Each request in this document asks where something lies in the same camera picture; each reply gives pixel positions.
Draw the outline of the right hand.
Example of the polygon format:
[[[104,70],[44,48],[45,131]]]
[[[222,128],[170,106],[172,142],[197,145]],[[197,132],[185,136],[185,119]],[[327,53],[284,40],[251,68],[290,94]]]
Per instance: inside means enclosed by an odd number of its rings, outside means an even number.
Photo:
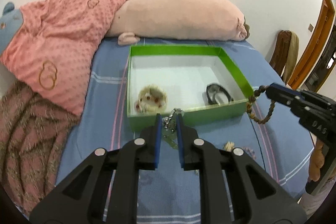
[[[309,162],[309,179],[316,182],[319,180],[321,171],[320,169],[323,167],[325,162],[325,157],[322,153],[324,143],[317,139],[314,151],[310,156]]]

